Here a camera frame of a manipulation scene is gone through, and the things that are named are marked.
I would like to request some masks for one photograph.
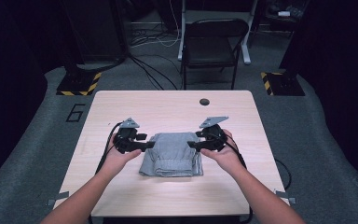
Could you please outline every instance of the folded gray cloth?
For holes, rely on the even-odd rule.
[[[150,141],[153,148],[145,151],[139,173],[155,176],[202,175],[200,153],[189,147],[187,141],[198,142],[194,133],[157,133]]]

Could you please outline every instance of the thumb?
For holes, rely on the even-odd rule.
[[[134,159],[135,157],[141,155],[142,151],[141,149],[133,150],[132,152],[127,153],[129,161]]]

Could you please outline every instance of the finger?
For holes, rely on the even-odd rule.
[[[110,136],[110,142],[113,144],[113,140],[115,139],[116,133],[113,133],[112,136]]]
[[[227,136],[227,142],[233,146],[236,150],[238,150],[237,144],[234,142],[234,139],[232,138],[232,133],[225,130],[226,136]]]
[[[229,130],[223,129],[223,132],[224,132],[226,135],[232,137],[232,133],[231,133]]]
[[[142,153],[142,150],[141,149],[136,149],[136,150],[133,150],[132,152],[129,152],[126,154],[126,156],[129,158],[129,161],[134,159],[135,157],[141,155]]]
[[[211,159],[214,159],[214,152],[213,151],[205,149],[205,148],[202,148],[200,152],[201,152],[202,155],[204,155],[206,157],[209,157]]]

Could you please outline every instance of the table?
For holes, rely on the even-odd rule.
[[[201,105],[206,98],[209,105]],[[249,171],[271,190],[284,191],[269,142],[249,91],[98,91],[79,137],[61,192],[70,195],[93,177],[113,126],[127,118],[138,133],[195,132],[207,117],[232,132]],[[95,217],[243,215],[249,204],[236,182],[202,156],[203,176],[138,174],[144,153],[127,163],[96,204]]]
[[[249,56],[249,50],[247,42],[249,33],[251,31],[253,19],[255,16],[255,7],[257,6],[257,0],[254,0],[252,4],[252,10],[250,12],[222,12],[222,11],[197,11],[197,10],[186,10],[186,0],[182,0],[182,37],[179,47],[178,60],[182,60],[182,48],[183,41],[185,39],[186,23],[194,21],[207,20],[207,19],[232,19],[239,18],[246,21],[249,25],[249,32],[242,41],[242,57],[245,64],[251,64],[251,58]]]

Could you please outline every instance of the dark background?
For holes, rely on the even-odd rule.
[[[84,61],[67,9],[57,0],[0,0],[0,166],[43,101],[44,74],[62,66],[54,38]],[[315,89],[331,134],[358,170],[358,1],[311,0],[282,68]]]

